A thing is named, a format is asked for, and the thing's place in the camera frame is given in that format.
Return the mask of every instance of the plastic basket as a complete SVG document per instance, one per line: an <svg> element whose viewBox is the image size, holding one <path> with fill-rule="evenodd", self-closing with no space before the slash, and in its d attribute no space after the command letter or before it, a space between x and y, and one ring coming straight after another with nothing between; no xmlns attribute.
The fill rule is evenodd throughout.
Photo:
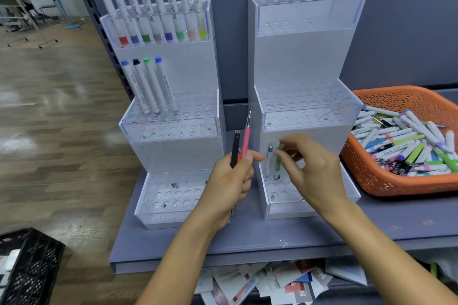
<svg viewBox="0 0 458 305"><path fill-rule="evenodd" d="M20 249L1 305L47 305L65 245L33 228L0 235L0 255Z"/></svg>
<svg viewBox="0 0 458 305"><path fill-rule="evenodd" d="M436 92L416 86L398 86L353 91L366 105L392 111L412 109L422 121L446 124L458 142L458 106ZM458 173L406 177L394 175L374 162L350 134L341 157L362 189L377 197L438 193L458 190Z"/></svg>

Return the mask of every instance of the white display stand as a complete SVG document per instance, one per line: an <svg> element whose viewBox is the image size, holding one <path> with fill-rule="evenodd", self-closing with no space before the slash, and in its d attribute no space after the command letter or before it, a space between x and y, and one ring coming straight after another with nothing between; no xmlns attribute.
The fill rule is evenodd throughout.
<svg viewBox="0 0 458 305"><path fill-rule="evenodd" d="M100 18L119 62L162 58L179 108L177 116L146 116L133 100L119 123L148 172L135 215L149 229L180 226L197 203L215 162L225 154L226 127L210 0L203 5L208 36L197 36L195 42L163 40L139 46L129 43L123 48L113 36L108 15ZM177 19L186 29L180 2L178 7ZM190 13L197 29L196 12Z"/></svg>
<svg viewBox="0 0 458 305"><path fill-rule="evenodd" d="M287 134L305 133L339 154L362 102L339 80L365 0L248 0L251 145L266 156ZM259 163L265 219L316 215L275 156ZM360 197L346 184L347 195Z"/></svg>

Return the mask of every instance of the person's right hand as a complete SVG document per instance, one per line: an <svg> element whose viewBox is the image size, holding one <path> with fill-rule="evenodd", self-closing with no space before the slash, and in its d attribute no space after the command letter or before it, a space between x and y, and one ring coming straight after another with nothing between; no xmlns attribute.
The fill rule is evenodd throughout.
<svg viewBox="0 0 458 305"><path fill-rule="evenodd" d="M302 197L322 217L334 214L351 202L345 193L340 159L305 134L292 134L280 139L284 151L275 154L281 159L291 182ZM304 159L301 169L296 162Z"/></svg>

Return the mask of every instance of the person's left hand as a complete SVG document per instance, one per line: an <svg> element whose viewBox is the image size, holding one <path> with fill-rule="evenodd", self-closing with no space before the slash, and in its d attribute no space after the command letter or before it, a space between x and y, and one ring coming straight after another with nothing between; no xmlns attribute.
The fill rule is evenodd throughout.
<svg viewBox="0 0 458 305"><path fill-rule="evenodd" d="M211 223L216 232L229 221L232 208L246 197L251 187L253 161L260 162L264 156L252 150L246 152L237 165L230 167L231 153L215 163L207 185L193 210L193 215Z"/></svg>

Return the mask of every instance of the hand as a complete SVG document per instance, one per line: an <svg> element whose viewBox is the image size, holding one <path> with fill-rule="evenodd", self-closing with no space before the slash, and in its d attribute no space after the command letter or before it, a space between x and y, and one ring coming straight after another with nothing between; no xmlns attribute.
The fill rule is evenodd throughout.
<svg viewBox="0 0 458 305"><path fill-rule="evenodd" d="M302 197L320 216L326 219L350 200L345 193L340 159L305 134L287 135L280 139L284 151L275 154L281 159L291 182ZM301 169L296 164L304 159Z"/></svg>
<svg viewBox="0 0 458 305"><path fill-rule="evenodd" d="M255 174L251 164L260 162L264 157L258 152L248 150L245 157L232 169L231 153L216 162L207 185L193 210L193 214L211 222L216 232L229 221L232 208L246 197Z"/></svg>

